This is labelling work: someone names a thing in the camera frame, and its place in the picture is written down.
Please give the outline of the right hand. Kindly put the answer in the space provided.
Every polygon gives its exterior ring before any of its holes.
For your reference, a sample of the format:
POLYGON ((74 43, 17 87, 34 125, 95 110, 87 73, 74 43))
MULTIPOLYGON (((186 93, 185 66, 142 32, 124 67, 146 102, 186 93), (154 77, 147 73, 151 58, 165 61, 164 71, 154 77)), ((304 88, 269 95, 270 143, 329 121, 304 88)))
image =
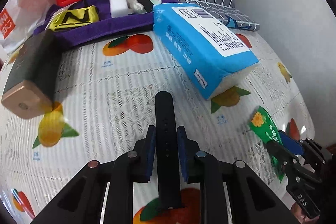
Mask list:
POLYGON ((304 214, 304 212, 302 211, 302 209, 299 207, 299 205, 297 203, 294 203, 291 206, 290 211, 293 213, 293 215, 297 218, 297 220, 299 221, 299 223, 302 224, 314 224, 318 221, 319 216, 310 219, 308 216, 306 216, 304 214))

